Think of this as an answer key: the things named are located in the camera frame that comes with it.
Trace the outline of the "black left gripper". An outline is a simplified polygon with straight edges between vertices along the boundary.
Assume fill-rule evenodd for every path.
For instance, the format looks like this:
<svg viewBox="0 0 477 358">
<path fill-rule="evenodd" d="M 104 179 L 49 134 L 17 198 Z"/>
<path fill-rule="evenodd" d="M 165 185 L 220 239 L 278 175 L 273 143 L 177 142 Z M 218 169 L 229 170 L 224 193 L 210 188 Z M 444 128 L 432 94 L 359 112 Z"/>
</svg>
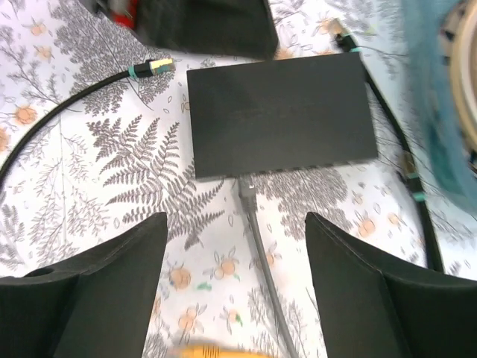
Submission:
<svg viewBox="0 0 477 358">
<path fill-rule="evenodd" d="M 263 0 L 92 0 L 102 14 L 157 48 L 269 60 L 278 48 L 271 10 Z"/>
</svg>

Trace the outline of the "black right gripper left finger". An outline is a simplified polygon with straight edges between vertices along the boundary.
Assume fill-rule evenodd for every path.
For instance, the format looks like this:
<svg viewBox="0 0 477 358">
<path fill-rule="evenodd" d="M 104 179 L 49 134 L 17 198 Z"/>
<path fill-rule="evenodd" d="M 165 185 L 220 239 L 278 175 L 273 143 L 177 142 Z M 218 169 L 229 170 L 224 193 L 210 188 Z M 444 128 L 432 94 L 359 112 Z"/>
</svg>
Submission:
<svg viewBox="0 0 477 358">
<path fill-rule="evenodd" d="M 2 357 L 140 357 L 168 238 L 155 213 L 24 277 L 1 279 Z"/>
</svg>

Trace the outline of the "black network switch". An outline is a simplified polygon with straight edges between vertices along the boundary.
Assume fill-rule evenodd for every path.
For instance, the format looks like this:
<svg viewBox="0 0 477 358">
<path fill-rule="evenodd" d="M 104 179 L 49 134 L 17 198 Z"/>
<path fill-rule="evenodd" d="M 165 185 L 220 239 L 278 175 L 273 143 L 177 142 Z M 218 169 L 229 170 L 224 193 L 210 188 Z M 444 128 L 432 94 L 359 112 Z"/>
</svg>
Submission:
<svg viewBox="0 0 477 358">
<path fill-rule="evenodd" d="M 378 156 L 355 52 L 190 70 L 187 84 L 199 179 Z"/>
</svg>

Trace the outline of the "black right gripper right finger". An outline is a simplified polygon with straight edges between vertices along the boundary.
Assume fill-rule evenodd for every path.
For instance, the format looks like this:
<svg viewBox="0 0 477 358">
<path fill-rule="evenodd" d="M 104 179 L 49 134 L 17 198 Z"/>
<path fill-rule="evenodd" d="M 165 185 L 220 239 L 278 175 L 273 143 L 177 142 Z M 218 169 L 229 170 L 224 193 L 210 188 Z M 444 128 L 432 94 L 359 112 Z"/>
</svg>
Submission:
<svg viewBox="0 0 477 358">
<path fill-rule="evenodd" d="M 475 357 L 476 282 L 416 266 L 306 215 L 328 357 Z"/>
</svg>

